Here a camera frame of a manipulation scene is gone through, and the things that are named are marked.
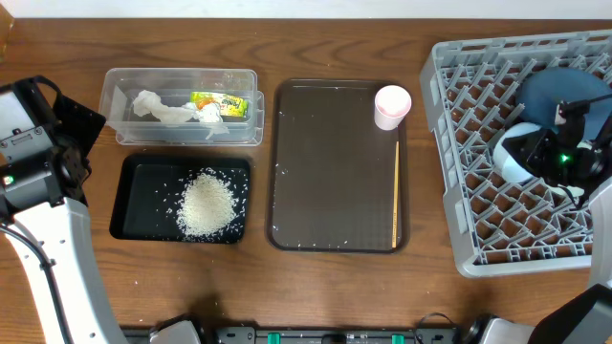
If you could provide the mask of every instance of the cup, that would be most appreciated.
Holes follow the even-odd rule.
[[[382,87],[374,98],[374,122],[383,130],[393,130],[412,107],[412,97],[400,86]]]

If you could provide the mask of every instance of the white wall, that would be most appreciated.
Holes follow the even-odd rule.
[[[612,19],[612,0],[0,0],[23,17]]]

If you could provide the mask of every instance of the wooden table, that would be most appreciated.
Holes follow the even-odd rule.
[[[93,245],[113,311],[125,326],[183,312],[209,325],[410,327],[443,312],[469,324],[481,312],[535,325],[578,295],[588,270],[467,279],[453,262],[442,207],[436,143],[427,131],[419,72],[440,41],[611,28],[611,21],[499,20],[25,20],[16,21],[0,65],[2,84],[45,75],[98,109],[115,67],[250,68],[266,97],[264,141],[253,148],[160,148],[147,152],[244,157],[252,185],[238,245],[121,241],[108,232],[124,147],[103,130],[85,184]],[[411,241],[396,255],[295,254],[264,236],[275,88],[290,77],[395,80],[413,95],[407,117]],[[28,281],[0,240],[0,342],[43,342]]]

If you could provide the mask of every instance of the plastic bin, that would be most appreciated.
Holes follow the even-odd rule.
[[[182,106],[191,92],[207,91],[242,97],[249,108],[243,121],[164,124],[134,114],[132,103],[142,90],[155,92],[167,106]],[[251,70],[112,69],[104,79],[99,112],[117,131],[117,142],[126,145],[255,146],[263,139],[264,96],[257,91],[257,74]]]
[[[586,268],[588,210],[543,180],[506,183],[492,148],[525,108],[514,93],[532,73],[578,68],[612,83],[612,31],[438,43],[421,71],[429,130],[443,169],[455,264],[466,277]]]

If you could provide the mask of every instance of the dish rack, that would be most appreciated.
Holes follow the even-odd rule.
[[[455,264],[466,277],[587,268],[593,245],[587,209],[575,210],[542,179],[507,183],[492,149],[525,109],[521,83],[551,67],[612,83],[612,31],[442,42],[420,82],[443,169]]]

